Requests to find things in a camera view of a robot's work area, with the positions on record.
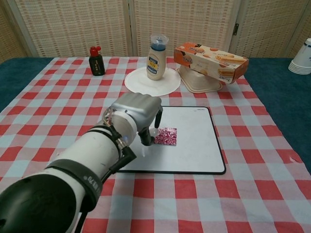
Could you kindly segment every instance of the checkered tablecloth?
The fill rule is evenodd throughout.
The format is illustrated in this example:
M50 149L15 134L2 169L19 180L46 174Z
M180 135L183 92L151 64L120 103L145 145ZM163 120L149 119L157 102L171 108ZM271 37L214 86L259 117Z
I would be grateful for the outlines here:
M2 111L0 191L44 169L98 122L128 91L125 75L146 59L104 63L106 74L95 77L88 58L55 58ZM172 58L167 66L176 68ZM117 173L84 233L311 232L311 176L244 77L207 94L181 84L161 98L163 105L210 108L226 174Z

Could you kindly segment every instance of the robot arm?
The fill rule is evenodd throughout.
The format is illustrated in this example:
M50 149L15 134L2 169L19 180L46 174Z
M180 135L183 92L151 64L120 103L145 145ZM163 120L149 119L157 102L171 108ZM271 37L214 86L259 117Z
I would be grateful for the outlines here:
M79 232L86 213L100 197L102 184L136 158L129 148L138 132L151 145L149 126L159 127L159 97L126 93L103 119L43 171L23 178L0 194L0 233L71 233L79 212Z

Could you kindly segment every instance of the paper plate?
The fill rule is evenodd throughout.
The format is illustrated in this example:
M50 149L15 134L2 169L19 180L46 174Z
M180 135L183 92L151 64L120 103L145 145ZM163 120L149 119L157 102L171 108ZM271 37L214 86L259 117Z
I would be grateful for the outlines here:
M142 67L129 73L124 83L127 89L135 93L164 96L180 86L180 75L177 71L166 68L162 79L154 81L147 77L146 67Z

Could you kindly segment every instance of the dark bottle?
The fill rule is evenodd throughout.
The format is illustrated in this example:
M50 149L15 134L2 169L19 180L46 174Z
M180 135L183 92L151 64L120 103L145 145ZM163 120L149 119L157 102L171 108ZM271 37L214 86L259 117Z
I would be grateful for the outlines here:
M91 47L89 52L91 53L91 56L89 57L89 65L92 70L92 74L94 76L100 76L105 74L105 66L103 57L98 54L98 51L100 51L102 48L100 46L97 47Z

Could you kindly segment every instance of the bottle label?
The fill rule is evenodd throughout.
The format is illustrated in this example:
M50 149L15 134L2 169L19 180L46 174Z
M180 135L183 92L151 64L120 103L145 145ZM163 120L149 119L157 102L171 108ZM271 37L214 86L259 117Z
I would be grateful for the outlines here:
M155 59L153 59L151 56L149 56L147 69L148 69L151 73L157 74L157 71L159 70L158 61L155 60Z

